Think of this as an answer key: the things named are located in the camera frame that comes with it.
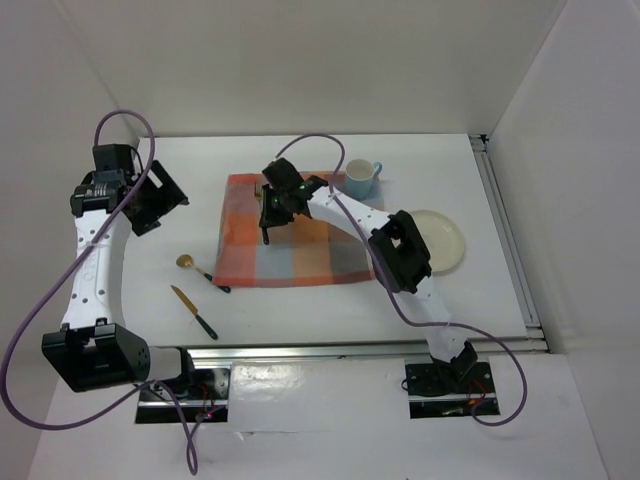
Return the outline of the orange blue checkered cloth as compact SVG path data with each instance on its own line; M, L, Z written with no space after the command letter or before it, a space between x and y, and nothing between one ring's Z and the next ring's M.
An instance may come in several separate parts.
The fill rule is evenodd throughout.
M298 216L269 233L263 243L258 226L257 173L227 178L221 211L213 283L231 288L289 288L351 284L374 273L361 241L326 222Z

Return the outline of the light blue mug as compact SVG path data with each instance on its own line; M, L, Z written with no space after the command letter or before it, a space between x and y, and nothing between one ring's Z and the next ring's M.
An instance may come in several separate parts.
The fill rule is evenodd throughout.
M355 200L364 200L382 169L383 165L380 162L351 160L345 167L344 192Z

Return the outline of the cream ceramic plate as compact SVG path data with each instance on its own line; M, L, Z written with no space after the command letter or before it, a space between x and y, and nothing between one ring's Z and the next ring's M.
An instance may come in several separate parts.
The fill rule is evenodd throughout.
M455 269L466 247L460 228L449 217L432 210L412 211L411 216L430 252L432 271L444 274Z

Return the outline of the gold fork green handle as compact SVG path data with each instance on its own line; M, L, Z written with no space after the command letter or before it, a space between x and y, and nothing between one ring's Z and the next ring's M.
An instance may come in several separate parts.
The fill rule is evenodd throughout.
M259 183L255 184L254 197L257 201L261 201L263 199L263 186Z

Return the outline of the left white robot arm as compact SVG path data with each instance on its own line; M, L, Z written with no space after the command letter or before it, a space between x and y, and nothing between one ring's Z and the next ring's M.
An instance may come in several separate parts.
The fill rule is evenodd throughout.
M71 298L59 331L42 338L42 352L75 392L159 380L176 399L196 390L197 374L183 347L151 347L125 326L122 308L124 253L131 235L142 236L188 197L159 161L154 179L145 179L134 197L137 179L134 149L125 144L96 146L95 168L71 195L77 255Z

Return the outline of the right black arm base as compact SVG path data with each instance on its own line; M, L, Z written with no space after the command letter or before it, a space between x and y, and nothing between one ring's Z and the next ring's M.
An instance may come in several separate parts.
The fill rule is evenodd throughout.
M401 388L408 395L411 419L470 417L500 413L488 362L477 363L460 382L449 382L432 363L406 364Z

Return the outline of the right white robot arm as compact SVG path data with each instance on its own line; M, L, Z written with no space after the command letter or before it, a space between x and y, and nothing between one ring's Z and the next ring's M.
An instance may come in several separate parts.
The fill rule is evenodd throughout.
M324 221L359 239L367 249L376 279L392 299L426 322L424 330L436 379L448 392L460 391L471 379L478 356L451 323L451 315L435 288L431 254L413 217L400 210L389 213L355 200L328 181L303 177L285 158L262 171L266 183L256 189L260 203L259 228L264 244L269 230L292 223L297 216Z

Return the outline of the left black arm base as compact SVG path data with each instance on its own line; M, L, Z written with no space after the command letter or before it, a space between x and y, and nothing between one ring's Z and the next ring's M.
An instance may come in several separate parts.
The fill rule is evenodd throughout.
M197 369L194 382L182 391L175 392L186 422L195 424L226 423L229 415L231 366L217 365ZM141 425L177 424L178 411L169 393L160 386L145 390L139 395L135 423Z

